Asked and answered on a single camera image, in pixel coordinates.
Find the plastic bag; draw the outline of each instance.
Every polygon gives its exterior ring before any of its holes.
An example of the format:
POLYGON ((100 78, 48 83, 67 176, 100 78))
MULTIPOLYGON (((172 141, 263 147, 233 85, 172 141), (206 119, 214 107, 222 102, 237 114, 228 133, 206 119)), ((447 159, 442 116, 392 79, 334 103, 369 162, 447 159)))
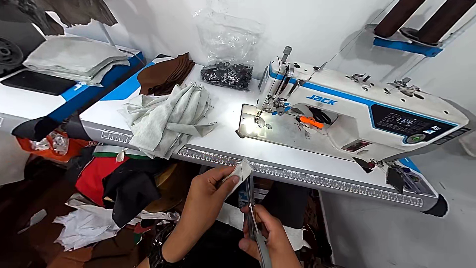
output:
POLYGON ((40 142, 16 138, 24 151, 62 162, 68 162, 72 157, 79 155, 84 147, 97 145, 97 142, 71 139, 60 130, 54 130, 40 142))
POLYGON ((202 68, 202 80, 217 86, 226 86, 238 90, 248 90, 253 66, 220 62, 202 68))
POLYGON ((208 66, 201 72, 203 81, 247 90, 263 26, 210 9, 195 17, 201 44, 208 54, 208 66))

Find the spool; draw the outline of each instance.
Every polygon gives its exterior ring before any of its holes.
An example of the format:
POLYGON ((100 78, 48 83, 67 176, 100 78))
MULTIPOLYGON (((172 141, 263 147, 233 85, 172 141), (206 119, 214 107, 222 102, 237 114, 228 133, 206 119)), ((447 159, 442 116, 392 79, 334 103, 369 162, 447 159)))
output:
POLYGON ((415 13, 425 0, 400 0, 375 27, 375 35, 390 37, 415 13))
POLYGON ((421 27, 416 37, 425 44, 438 43, 475 3, 476 0, 447 0, 421 27))

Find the red fabric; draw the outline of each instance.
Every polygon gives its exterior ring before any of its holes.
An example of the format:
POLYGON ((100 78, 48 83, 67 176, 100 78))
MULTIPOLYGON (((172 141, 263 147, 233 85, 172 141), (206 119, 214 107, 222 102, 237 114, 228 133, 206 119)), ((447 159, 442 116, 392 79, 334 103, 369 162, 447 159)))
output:
POLYGON ((116 162, 115 157, 95 157, 79 175, 76 188, 94 203, 104 206, 102 202, 102 196, 104 195, 102 179, 128 159, 129 157, 125 156, 123 162, 116 162))
POLYGON ((151 230, 152 227, 154 227, 154 225, 144 228, 144 227, 140 226, 140 222, 139 222, 139 223, 137 223, 136 226, 134 227, 134 234, 142 234, 142 233, 145 233, 145 232, 151 230))

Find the sewing machine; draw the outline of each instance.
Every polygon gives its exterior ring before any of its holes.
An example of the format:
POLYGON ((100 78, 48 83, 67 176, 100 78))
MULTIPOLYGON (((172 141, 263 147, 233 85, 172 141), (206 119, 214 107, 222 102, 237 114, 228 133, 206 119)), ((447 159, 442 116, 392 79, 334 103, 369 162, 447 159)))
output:
POLYGON ((263 74, 256 106, 244 104, 238 134, 354 161, 394 161, 434 150, 471 132, 474 115, 457 104, 370 76, 287 62, 263 74))

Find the scissors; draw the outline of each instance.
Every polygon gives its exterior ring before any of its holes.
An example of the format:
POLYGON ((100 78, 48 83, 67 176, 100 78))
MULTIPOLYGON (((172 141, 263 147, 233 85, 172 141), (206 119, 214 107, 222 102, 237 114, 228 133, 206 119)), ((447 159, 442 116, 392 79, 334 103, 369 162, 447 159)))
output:
POLYGON ((245 180, 245 185, 249 206, 249 212, 245 215, 248 222, 249 237, 258 244, 259 255, 261 256, 261 262, 259 262, 261 268, 271 268, 271 258, 269 257, 268 247, 266 247, 266 241, 264 236, 261 234, 261 230, 258 229, 254 214, 255 198, 253 170, 251 170, 249 177, 245 180))

